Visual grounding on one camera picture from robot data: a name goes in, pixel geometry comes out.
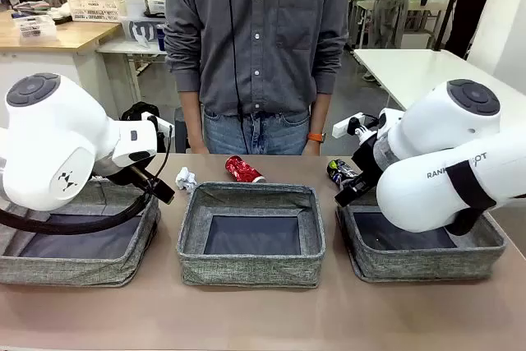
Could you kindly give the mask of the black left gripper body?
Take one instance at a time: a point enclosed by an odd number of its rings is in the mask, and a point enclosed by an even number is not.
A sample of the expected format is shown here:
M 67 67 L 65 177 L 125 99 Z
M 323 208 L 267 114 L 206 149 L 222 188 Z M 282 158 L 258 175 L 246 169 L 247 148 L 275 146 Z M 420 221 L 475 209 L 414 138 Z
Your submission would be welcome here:
M 151 145 L 151 152 L 157 153 L 158 152 L 158 124 L 157 124 L 157 118 L 154 115 L 149 115 L 147 117 L 147 121 L 149 124 L 149 132 L 151 134 L 151 137 L 149 138 L 149 143 Z

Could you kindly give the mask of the person's right hand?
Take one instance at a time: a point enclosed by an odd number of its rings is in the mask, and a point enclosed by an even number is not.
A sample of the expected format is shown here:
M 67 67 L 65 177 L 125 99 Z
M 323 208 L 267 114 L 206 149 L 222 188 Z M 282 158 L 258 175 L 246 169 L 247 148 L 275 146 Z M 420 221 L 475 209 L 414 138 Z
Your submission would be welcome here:
M 193 154 L 208 155 L 210 153 L 202 137 L 188 138 L 188 142 Z

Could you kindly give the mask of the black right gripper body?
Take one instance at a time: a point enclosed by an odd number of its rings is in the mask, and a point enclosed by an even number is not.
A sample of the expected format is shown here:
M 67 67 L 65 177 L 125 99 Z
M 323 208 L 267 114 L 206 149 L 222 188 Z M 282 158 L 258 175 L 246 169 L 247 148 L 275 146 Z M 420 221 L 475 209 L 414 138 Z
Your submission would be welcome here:
M 370 136 L 362 141 L 352 156 L 361 170 L 353 188 L 357 193 L 366 193 L 376 186 L 384 170 L 389 166 L 389 142 L 385 136 Z

